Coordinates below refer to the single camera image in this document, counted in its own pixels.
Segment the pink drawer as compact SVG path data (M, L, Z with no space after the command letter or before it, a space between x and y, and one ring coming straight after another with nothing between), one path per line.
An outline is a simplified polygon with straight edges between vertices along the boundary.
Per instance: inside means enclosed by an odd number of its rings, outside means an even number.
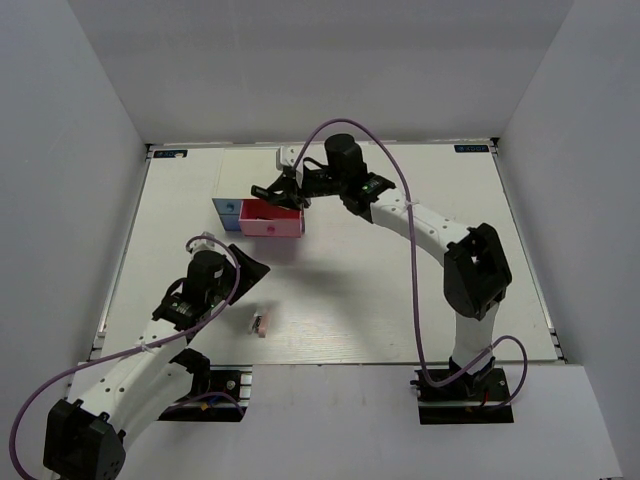
M245 199L239 225L247 237L301 238L304 215L298 210L273 206L260 199Z

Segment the dark blue drawer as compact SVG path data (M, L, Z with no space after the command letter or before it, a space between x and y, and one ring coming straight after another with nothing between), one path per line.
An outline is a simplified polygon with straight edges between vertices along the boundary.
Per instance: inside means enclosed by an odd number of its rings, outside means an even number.
M219 214L218 218L222 227L227 232L240 232L241 226L238 214Z

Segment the light blue drawer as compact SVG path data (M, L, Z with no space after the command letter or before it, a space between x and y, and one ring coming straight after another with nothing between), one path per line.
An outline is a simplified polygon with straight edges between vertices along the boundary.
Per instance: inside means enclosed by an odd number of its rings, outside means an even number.
M220 215L238 215L243 204L242 199L213 198L212 201Z

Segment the orange capped highlighter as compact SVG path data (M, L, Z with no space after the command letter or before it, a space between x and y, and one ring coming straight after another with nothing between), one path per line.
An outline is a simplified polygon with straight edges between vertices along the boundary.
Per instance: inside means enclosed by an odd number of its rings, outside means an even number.
M268 200L272 193L263 187L260 187L258 185L253 185L251 187L251 195L258 198L258 199L262 199L262 200Z

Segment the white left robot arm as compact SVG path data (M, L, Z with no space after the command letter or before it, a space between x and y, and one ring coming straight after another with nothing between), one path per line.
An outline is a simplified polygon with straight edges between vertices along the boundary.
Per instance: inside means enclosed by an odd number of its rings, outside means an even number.
M209 392L211 362L189 345L270 268L205 235L189 241L187 251L186 274L167 288L131 352L76 400L49 411L47 469L66 479L114 479L144 430L176 402Z

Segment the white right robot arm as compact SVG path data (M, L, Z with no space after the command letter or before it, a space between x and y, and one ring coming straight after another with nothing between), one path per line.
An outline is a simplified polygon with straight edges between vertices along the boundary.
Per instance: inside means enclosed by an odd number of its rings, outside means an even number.
M324 150L326 164L300 155L282 166L269 187L252 186L252 196L290 210L304 210L316 197L337 196L350 213L406 238L412 259L418 250L435 259L443 269L445 299L456 314L455 339L449 376L425 381L434 388L452 385L466 399L477 397L495 364L495 317L512 282L497 231L487 223L456 223L412 202L406 187L368 169L350 134L330 136Z

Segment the white drawer cabinet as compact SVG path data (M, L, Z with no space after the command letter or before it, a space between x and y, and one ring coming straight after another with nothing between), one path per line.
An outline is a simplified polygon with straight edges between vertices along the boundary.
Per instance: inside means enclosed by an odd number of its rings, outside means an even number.
M276 169L279 147L225 149L213 198L251 198L251 186L270 186L281 174Z

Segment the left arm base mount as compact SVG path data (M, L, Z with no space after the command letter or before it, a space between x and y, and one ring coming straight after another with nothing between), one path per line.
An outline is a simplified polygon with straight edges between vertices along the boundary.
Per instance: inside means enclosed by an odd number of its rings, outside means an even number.
M165 422L238 423L249 405L250 366L213 366L193 381L191 391L160 416Z

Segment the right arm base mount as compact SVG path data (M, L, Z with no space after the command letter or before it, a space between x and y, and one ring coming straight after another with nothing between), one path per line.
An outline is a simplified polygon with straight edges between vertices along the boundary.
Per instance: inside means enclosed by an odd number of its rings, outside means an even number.
M410 381L417 394L421 425L512 424L514 415L506 401L510 391L505 372L494 368L473 393L460 382L442 388L427 384L421 370Z

